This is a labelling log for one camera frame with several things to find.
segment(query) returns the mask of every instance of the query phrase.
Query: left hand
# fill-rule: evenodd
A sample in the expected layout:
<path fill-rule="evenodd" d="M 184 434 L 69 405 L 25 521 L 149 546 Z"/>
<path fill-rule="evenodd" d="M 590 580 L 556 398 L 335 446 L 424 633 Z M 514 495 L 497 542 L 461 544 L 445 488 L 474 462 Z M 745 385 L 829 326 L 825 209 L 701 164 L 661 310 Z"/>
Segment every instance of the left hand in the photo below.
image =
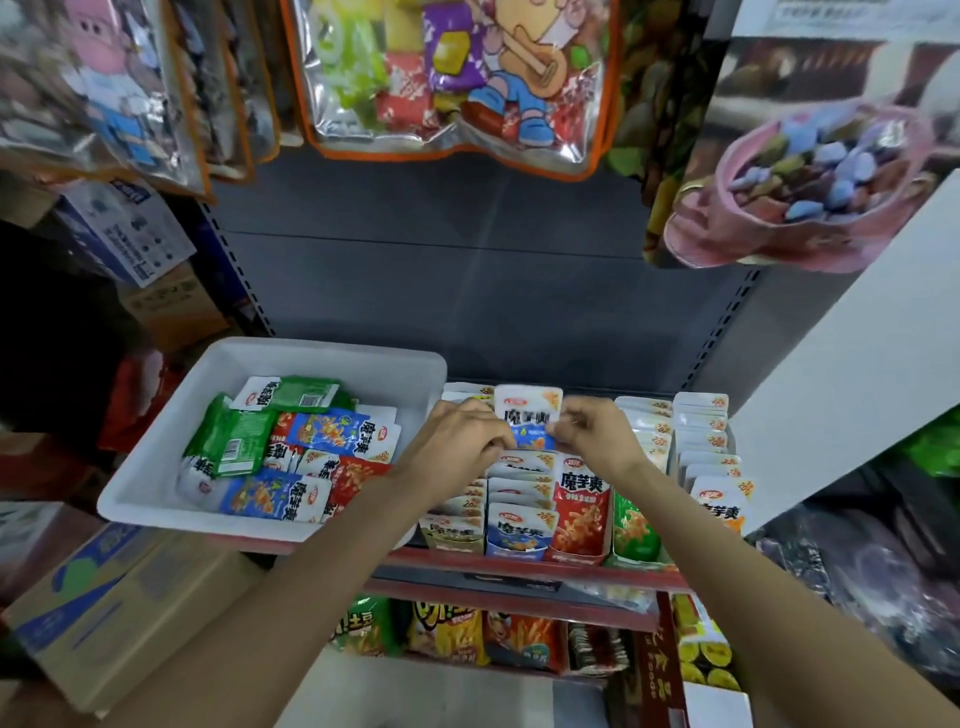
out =
<path fill-rule="evenodd" d="M 388 477 L 415 492 L 426 510 L 459 496 L 503 449 L 515 447 L 510 426 L 482 401 L 439 401 Z"/>

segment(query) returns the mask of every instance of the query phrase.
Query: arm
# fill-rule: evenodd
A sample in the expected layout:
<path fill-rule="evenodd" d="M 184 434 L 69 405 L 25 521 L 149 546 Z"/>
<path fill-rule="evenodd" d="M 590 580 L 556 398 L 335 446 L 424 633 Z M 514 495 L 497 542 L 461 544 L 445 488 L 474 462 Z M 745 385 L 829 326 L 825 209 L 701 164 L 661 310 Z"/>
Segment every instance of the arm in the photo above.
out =
<path fill-rule="evenodd" d="M 271 728 L 376 566 L 427 509 L 515 447 L 478 400 L 438 402 L 391 472 L 147 678 L 104 728 Z"/>
<path fill-rule="evenodd" d="M 750 548 L 653 466 L 611 400 L 566 398 L 553 429 L 642 510 L 793 728 L 960 725 L 960 712 L 879 639 Z"/>

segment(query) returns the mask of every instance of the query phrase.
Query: right hand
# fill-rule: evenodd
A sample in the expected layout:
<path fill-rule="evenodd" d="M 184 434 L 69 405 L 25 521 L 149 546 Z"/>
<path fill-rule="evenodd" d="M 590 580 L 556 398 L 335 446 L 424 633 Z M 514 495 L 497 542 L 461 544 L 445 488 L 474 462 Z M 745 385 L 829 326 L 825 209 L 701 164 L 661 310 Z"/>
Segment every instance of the right hand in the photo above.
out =
<path fill-rule="evenodd" d="M 498 25 L 488 25 L 483 36 L 483 49 L 490 55 L 495 55 L 503 48 L 503 29 Z"/>
<path fill-rule="evenodd" d="M 618 490 L 650 466 L 630 421 L 613 400 L 564 397 L 560 420 L 547 431 Z"/>

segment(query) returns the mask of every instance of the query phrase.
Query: cartoon boy with guitar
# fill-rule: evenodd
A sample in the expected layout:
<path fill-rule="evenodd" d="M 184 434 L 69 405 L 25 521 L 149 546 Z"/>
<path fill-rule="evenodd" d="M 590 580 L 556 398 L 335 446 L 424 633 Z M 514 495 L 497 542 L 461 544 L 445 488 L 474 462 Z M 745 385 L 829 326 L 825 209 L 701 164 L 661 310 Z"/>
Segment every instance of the cartoon boy with guitar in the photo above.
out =
<path fill-rule="evenodd" d="M 587 0 L 496 0 L 495 20 L 476 0 L 468 1 L 487 27 L 484 63 L 491 76 L 464 102 L 464 118 L 500 136 L 506 104 L 514 102 L 520 112 L 519 142 L 551 146 L 554 134 L 546 121 L 545 100 L 564 87 L 564 48 L 587 19 Z"/>

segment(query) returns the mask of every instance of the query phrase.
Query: cartoon character print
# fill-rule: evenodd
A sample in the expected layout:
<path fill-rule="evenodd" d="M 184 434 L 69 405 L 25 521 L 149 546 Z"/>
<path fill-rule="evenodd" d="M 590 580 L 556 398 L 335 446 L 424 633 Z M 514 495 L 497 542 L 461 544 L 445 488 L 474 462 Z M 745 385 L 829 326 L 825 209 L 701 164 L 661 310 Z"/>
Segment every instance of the cartoon character print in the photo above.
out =
<path fill-rule="evenodd" d="M 68 38 L 80 66 L 65 66 L 60 75 L 86 99 L 87 117 L 97 134 L 126 148 L 136 163 L 156 166 L 139 120 L 150 110 L 150 98 L 127 69 L 132 41 L 120 14 L 111 0 L 64 0 L 64 6 Z"/>
<path fill-rule="evenodd" d="M 487 26 L 483 48 L 490 79 L 470 93 L 463 105 L 465 118 L 500 135 L 507 103 L 514 103 L 520 116 L 517 141 L 552 146 L 556 135 L 546 118 L 546 99 L 566 79 L 563 49 L 587 15 L 587 0 L 496 0 L 495 20 L 481 18 Z"/>

